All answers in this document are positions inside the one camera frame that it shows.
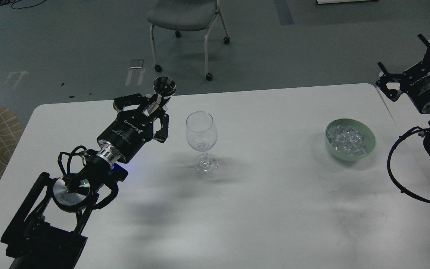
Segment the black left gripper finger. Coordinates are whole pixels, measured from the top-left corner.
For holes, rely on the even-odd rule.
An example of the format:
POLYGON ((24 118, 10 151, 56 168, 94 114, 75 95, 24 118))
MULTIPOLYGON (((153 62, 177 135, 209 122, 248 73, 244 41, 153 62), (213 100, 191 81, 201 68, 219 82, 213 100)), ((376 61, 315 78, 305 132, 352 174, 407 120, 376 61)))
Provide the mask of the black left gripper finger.
POLYGON ((151 120, 146 110, 151 104, 152 95, 131 94, 113 100, 117 112, 116 120, 151 120))
POLYGON ((149 113, 148 117, 152 122, 156 119, 160 120, 160 130, 157 130, 152 136, 153 140, 156 140, 160 143, 164 143, 168 138, 169 115, 166 113, 166 104, 169 101, 170 98, 161 98, 160 101, 155 100, 147 109, 147 112, 149 113))

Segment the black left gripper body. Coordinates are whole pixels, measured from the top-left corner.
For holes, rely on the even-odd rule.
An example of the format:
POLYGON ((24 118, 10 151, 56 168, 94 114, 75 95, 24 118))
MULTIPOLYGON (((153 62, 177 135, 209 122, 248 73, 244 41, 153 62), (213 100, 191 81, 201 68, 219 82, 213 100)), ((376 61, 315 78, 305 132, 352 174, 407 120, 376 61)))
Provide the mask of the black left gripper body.
POLYGON ((119 112, 116 119, 99 135, 97 142, 102 148, 110 144, 118 150, 118 162, 128 163, 153 137, 152 118, 143 112, 119 112))

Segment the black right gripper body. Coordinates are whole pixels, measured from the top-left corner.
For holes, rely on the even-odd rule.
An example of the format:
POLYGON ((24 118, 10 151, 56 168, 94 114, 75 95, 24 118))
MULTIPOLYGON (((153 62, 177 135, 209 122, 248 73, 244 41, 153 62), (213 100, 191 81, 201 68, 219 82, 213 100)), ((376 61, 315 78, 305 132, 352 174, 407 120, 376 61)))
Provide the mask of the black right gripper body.
POLYGON ((404 74, 402 92, 408 95, 420 114, 430 114, 430 66, 418 63, 404 74))

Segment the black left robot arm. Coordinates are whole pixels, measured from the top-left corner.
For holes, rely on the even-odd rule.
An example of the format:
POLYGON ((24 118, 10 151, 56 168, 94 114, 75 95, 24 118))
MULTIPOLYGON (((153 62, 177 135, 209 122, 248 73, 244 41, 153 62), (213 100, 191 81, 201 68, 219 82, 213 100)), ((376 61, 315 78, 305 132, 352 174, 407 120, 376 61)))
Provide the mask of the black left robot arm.
POLYGON ((114 121, 97 137, 98 150, 79 145, 60 152, 59 178, 41 173, 4 231, 1 242, 11 269, 73 269, 88 238, 82 235, 92 211, 109 205, 121 167, 149 141, 168 138, 166 104, 171 93, 132 94, 114 99, 114 121))

